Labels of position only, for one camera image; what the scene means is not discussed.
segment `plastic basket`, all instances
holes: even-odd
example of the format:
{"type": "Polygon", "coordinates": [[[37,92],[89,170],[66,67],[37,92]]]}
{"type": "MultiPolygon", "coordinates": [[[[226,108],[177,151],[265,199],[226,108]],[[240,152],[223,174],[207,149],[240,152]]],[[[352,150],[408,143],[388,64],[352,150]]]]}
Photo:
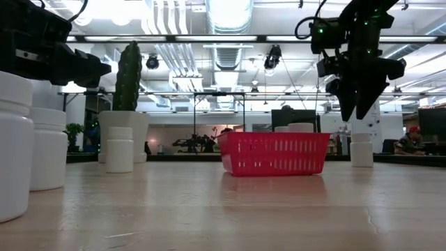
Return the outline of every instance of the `plastic basket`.
{"type": "Polygon", "coordinates": [[[322,172],[328,133],[227,132],[218,139],[225,170],[234,176],[322,172]]]}

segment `desk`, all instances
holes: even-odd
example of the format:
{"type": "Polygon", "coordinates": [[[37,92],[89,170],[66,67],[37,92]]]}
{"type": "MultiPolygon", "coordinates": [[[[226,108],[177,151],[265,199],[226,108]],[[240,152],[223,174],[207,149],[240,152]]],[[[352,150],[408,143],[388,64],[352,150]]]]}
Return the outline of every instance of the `desk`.
{"type": "Polygon", "coordinates": [[[234,178],[218,162],[71,164],[65,188],[0,225],[0,250],[444,250],[445,170],[375,165],[234,178]]]}

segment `chair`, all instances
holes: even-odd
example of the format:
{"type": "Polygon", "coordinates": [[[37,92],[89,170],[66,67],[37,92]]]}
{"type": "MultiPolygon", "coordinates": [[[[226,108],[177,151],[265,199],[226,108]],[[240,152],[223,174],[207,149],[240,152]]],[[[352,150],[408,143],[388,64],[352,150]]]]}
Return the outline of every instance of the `chair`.
{"type": "Polygon", "coordinates": [[[384,139],[383,153],[394,154],[395,153],[395,144],[397,142],[398,142],[398,139],[384,139]]]}

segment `red cap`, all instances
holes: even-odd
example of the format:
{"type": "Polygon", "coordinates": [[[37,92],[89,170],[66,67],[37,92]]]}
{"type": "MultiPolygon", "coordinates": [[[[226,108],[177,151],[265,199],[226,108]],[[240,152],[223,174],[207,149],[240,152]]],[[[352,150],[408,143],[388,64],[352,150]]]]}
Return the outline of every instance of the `red cap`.
{"type": "Polygon", "coordinates": [[[418,126],[413,126],[409,129],[409,132],[420,132],[420,128],[418,126]]]}

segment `white plastic bottle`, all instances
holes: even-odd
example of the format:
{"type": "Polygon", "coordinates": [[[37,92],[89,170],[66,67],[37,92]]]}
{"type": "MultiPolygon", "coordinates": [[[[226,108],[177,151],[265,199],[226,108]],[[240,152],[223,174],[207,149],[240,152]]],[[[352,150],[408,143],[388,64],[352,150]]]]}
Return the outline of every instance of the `white plastic bottle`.
{"type": "Polygon", "coordinates": [[[109,128],[105,165],[109,173],[133,172],[132,128],[109,128]]]}
{"type": "Polygon", "coordinates": [[[32,108],[34,122],[33,168],[30,191],[49,190],[65,185],[67,134],[65,112],[32,108]]]}
{"type": "Polygon", "coordinates": [[[0,222],[28,209],[34,128],[25,116],[32,99],[29,80],[0,72],[0,222]]]}
{"type": "Polygon", "coordinates": [[[352,167],[374,166],[374,150],[369,133],[351,135],[350,158],[352,167]]]}
{"type": "Polygon", "coordinates": [[[314,132],[312,123],[291,123],[288,124],[289,132],[314,132]]]}
{"type": "Polygon", "coordinates": [[[276,126],[274,128],[275,132],[288,132],[288,126],[276,126]]]}

